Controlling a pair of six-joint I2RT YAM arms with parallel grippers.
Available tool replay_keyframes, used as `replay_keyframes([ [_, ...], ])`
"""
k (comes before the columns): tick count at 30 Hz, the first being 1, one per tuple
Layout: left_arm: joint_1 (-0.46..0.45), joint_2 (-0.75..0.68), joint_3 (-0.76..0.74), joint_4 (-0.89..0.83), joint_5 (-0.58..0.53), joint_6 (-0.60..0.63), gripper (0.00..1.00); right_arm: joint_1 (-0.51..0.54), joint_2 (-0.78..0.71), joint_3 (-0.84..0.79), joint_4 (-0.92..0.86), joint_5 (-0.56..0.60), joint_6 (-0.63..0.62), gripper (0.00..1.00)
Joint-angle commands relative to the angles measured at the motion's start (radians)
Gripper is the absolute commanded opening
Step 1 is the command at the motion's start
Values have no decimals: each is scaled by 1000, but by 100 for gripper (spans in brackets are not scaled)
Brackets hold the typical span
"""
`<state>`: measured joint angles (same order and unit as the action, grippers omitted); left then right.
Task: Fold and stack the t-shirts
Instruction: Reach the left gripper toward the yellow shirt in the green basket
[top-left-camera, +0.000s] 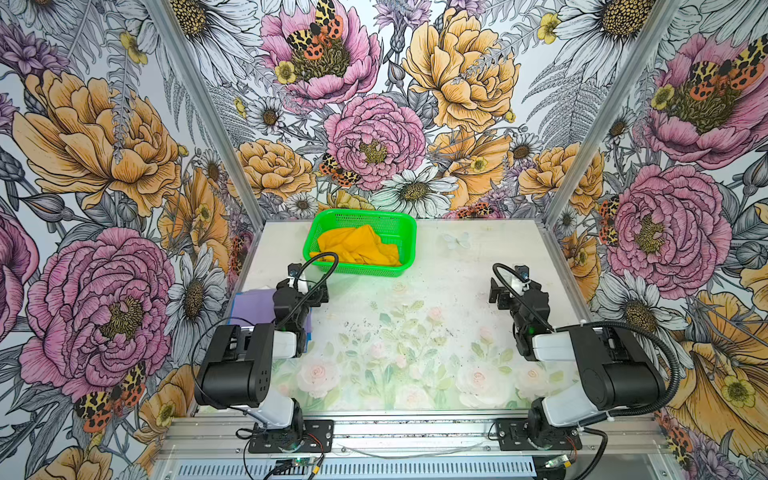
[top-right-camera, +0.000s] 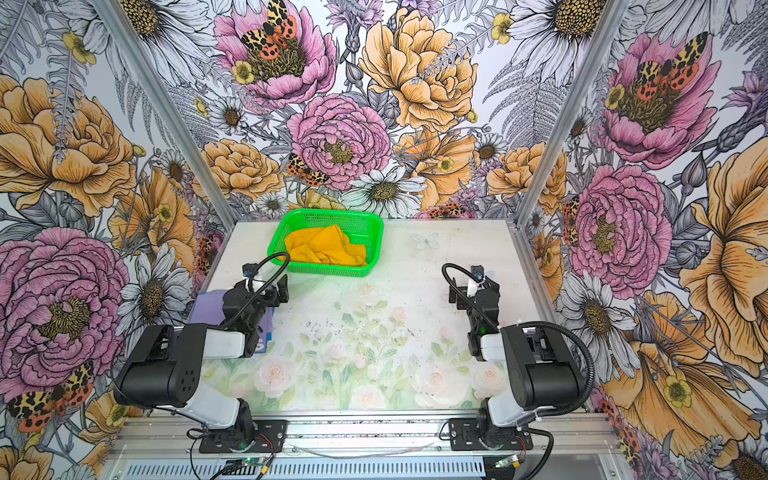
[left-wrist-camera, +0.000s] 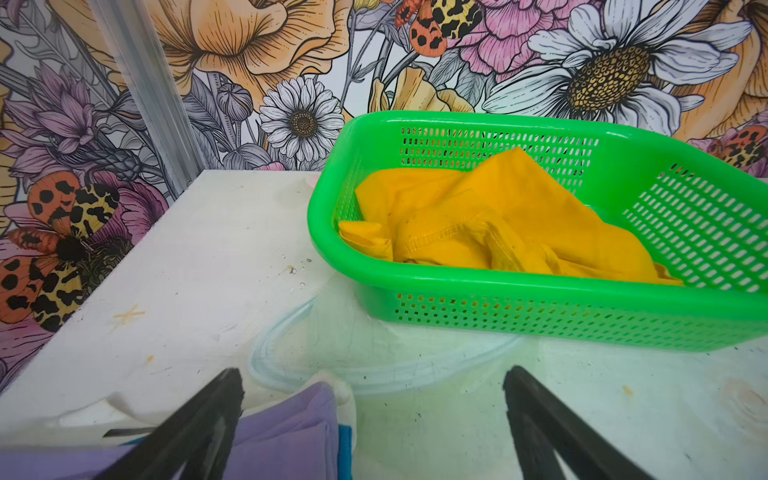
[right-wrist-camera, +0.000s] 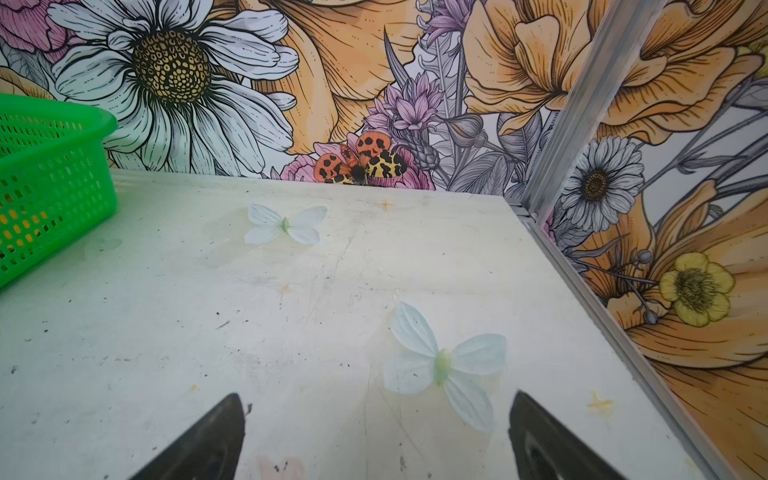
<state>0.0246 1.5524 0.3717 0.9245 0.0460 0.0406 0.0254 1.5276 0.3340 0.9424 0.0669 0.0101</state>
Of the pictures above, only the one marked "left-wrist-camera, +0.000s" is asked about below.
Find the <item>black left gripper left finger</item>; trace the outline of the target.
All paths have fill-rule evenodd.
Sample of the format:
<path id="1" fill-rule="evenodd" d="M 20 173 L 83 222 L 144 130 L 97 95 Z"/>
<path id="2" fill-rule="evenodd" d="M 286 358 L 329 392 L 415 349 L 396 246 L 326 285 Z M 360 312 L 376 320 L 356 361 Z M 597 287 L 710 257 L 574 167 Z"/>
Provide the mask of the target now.
<path id="1" fill-rule="evenodd" d="M 99 479 L 221 479 L 244 397 L 236 368 L 221 371 Z"/>

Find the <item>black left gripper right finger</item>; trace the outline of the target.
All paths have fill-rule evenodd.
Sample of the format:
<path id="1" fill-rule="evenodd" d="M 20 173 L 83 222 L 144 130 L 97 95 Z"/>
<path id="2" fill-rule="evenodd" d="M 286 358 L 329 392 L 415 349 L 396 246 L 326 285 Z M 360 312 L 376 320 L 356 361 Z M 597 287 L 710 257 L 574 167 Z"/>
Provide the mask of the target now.
<path id="1" fill-rule="evenodd" d="M 506 373 L 503 391 L 525 479 L 563 479 L 561 462 L 579 479 L 650 477 L 523 367 Z"/>

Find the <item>yellow t shirt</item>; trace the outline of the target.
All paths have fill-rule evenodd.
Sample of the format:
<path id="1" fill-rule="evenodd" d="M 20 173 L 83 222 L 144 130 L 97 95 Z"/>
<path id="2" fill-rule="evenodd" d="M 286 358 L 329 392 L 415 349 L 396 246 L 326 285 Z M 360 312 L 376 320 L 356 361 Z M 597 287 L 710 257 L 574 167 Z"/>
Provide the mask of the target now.
<path id="1" fill-rule="evenodd" d="M 639 239 L 604 222 L 522 149 L 470 172 L 396 168 L 356 189 L 341 238 L 383 261 L 678 286 Z"/>

